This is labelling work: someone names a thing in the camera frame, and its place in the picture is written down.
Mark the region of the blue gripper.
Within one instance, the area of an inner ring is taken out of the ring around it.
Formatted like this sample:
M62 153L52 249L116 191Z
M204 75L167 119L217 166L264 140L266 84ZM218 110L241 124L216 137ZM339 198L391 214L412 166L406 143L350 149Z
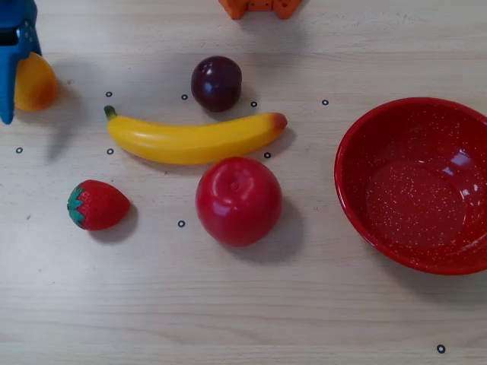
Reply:
M31 51L42 55L37 36L37 5L34 0L1 0L1 121L10 125L14 118L14 86L20 60L29 49L16 46L21 37L28 38Z

